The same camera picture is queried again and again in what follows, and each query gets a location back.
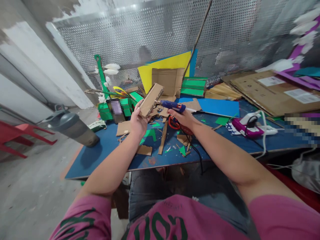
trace hand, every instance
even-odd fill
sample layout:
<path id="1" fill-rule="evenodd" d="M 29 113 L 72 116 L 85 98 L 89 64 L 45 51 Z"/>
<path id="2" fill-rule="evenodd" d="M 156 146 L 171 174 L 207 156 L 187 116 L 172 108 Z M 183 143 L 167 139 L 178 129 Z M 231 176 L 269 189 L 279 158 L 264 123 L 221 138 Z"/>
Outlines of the hand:
<path id="1" fill-rule="evenodd" d="M 135 136 L 138 136 L 140 139 L 142 139 L 143 136 L 146 134 L 147 125 L 151 118 L 151 116 L 147 118 L 142 118 L 139 116 L 140 107 L 138 106 L 140 105 L 141 101 L 143 101 L 143 99 L 140 100 L 135 106 L 134 112 L 132 113 L 131 120 L 130 120 L 131 133 L 133 133 L 133 135 Z"/>
<path id="2" fill-rule="evenodd" d="M 182 114 L 180 114 L 173 109 L 169 109 L 168 113 L 174 116 L 179 121 L 179 123 L 186 126 L 191 131 L 195 125 L 199 125 L 199 124 L 201 125 L 201 122 L 195 119 L 192 113 L 189 112 L 188 110 L 185 110 Z"/>

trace purple device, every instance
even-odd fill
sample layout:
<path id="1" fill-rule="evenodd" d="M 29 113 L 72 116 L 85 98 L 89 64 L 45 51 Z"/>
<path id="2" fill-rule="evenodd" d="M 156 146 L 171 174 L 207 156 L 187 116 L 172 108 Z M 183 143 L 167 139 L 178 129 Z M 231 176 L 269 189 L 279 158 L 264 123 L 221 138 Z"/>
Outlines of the purple device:
<path id="1" fill-rule="evenodd" d="M 240 123 L 240 120 L 242 118 L 235 118 L 232 120 L 232 125 L 246 138 L 250 139 L 255 139 L 258 138 L 259 136 L 263 135 L 264 131 L 262 131 L 258 127 L 253 127 L 253 128 L 247 128 L 246 136 L 245 136 L 245 131 L 246 131 L 246 125 L 242 125 Z"/>

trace metal mesh wall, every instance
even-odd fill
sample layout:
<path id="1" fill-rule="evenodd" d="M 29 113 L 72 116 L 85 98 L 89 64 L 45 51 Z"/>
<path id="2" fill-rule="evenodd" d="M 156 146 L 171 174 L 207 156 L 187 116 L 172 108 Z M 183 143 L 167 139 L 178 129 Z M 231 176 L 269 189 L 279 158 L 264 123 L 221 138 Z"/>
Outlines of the metal mesh wall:
<path id="1" fill-rule="evenodd" d="M 293 20 L 317 0 L 216 0 L 212 3 L 197 49 L 196 76 L 210 83 L 233 72 L 254 70 L 286 58 L 295 36 Z M 67 46 L 101 89 L 98 74 L 89 74 L 100 54 L 102 64 L 118 63 L 114 86 L 139 85 L 140 46 L 151 59 L 190 51 L 201 26 L 207 0 L 154 0 L 55 22 Z"/>

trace blue table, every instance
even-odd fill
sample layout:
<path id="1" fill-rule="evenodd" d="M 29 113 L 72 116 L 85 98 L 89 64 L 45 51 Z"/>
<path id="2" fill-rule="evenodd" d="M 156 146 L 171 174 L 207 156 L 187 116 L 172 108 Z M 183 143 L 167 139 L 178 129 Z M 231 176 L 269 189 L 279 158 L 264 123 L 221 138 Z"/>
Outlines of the blue table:
<path id="1" fill-rule="evenodd" d="M 254 108 L 251 104 L 249 104 L 245 100 L 240 101 L 240 116 L 244 117 L 249 112 L 255 112 L 256 108 Z M 194 113 L 194 116 L 198 120 L 205 119 L 206 123 L 211 127 L 217 127 L 218 124 L 215 123 L 218 116 L 213 114 L 206 114 L 197 112 Z M 162 131 L 164 124 L 162 122 L 154 121 L 160 124 L 159 130 Z M 267 123 L 274 128 L 280 128 L 276 124 L 267 120 Z M 116 137 L 117 125 L 112 123 L 107 125 L 106 130 L 100 130 L 96 134 L 100 137 L 100 142 L 92 147 L 83 147 L 77 157 L 74 160 L 70 170 L 66 175 L 66 179 L 82 179 L 87 178 L 93 170 L 119 145 L 118 138 Z M 155 128 L 156 133 L 156 142 L 153 141 L 153 138 L 147 137 L 145 138 L 145 142 L 143 145 L 152 146 L 152 155 L 140 155 L 137 154 L 130 166 L 129 171 L 137 170 L 137 169 L 146 169 L 146 168 L 155 168 L 155 167 L 163 167 L 175 164 L 183 164 L 183 163 L 191 163 L 198 162 L 199 156 L 198 154 L 191 148 L 191 153 L 186 157 L 183 157 L 179 152 L 176 144 L 179 147 L 183 145 L 177 140 L 177 131 L 173 130 L 168 126 L 167 137 L 165 140 L 165 145 L 163 148 L 162 155 L 158 154 L 158 149 L 161 143 L 162 132 L 158 131 L 156 127 L 148 124 L 148 129 Z M 238 145 L 246 152 L 250 154 L 261 153 L 263 149 L 255 144 L 253 141 L 244 138 L 242 135 L 231 135 L 230 132 L 225 127 L 220 127 L 216 130 L 217 133 L 224 136 L 234 144 Z M 257 142 L 262 145 L 262 137 L 257 139 Z M 193 140 L 194 145 L 197 145 L 196 148 L 199 150 L 203 160 L 210 160 L 208 154 L 202 149 L 197 140 Z M 280 151 L 280 150 L 288 150 L 291 148 L 298 148 L 303 143 L 302 138 L 294 136 L 293 133 L 288 133 L 279 131 L 276 135 L 266 136 L 266 146 L 269 152 L 271 151 Z"/>

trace floor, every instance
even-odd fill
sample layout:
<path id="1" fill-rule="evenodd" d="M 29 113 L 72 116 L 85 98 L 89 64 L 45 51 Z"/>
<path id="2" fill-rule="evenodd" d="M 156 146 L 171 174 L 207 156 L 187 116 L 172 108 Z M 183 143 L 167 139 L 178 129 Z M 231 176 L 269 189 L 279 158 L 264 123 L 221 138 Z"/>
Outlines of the floor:
<path id="1" fill-rule="evenodd" d="M 98 114 L 96 108 L 71 111 L 86 124 Z M 80 144 L 60 133 L 41 135 L 58 141 L 50 146 L 31 139 L 32 147 L 10 143 L 26 159 L 0 152 L 0 240 L 48 239 L 81 188 L 78 181 L 60 180 Z M 127 223 L 112 210 L 112 239 L 122 237 Z"/>

